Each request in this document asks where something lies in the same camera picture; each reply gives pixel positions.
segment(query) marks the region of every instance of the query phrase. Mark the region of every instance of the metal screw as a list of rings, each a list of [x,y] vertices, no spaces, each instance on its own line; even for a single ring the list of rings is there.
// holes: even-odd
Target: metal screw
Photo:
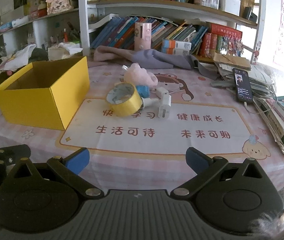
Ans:
[[[177,196],[186,196],[189,194],[189,191],[186,189],[186,188],[183,188],[183,187],[179,187],[179,188],[176,188],[173,193]]]
[[[85,194],[94,197],[100,195],[101,190],[99,190],[98,188],[89,188],[85,191]]]

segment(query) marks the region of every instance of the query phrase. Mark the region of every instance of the red book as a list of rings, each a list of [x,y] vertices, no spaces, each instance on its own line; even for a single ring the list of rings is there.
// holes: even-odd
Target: red book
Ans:
[[[203,37],[203,41],[200,47],[200,56],[209,57],[210,54],[210,43],[212,33],[206,33]]]
[[[217,47],[217,40],[218,40],[218,35],[212,34],[211,42],[210,42],[210,55],[211,56],[215,55],[215,48]]]
[[[233,29],[228,26],[210,23],[208,31],[212,34],[217,34],[219,36],[229,36],[237,39],[242,38],[242,32],[236,29]]]

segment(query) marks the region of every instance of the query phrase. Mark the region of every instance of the white cloth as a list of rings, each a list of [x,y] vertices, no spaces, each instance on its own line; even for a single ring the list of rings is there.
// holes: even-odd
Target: white cloth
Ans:
[[[80,48],[80,44],[73,42],[60,43],[53,45],[48,49],[48,60],[59,60],[72,57],[74,54],[81,52],[83,49]]]
[[[28,45],[22,50],[15,53],[14,59],[8,61],[3,70],[17,71],[20,67],[26,66],[29,63],[29,58],[33,50],[36,48],[35,44]]]

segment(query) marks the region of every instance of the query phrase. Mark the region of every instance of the wall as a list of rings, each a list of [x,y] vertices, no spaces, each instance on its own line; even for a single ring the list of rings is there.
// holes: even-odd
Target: wall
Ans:
[[[265,24],[258,62],[284,71],[284,67],[273,63],[277,47],[281,17],[281,0],[267,0]]]

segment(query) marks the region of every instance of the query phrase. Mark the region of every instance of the pink bottle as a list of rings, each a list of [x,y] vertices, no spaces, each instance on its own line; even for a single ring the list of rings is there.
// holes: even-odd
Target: pink bottle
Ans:
[[[152,23],[135,23],[134,50],[151,48]]]

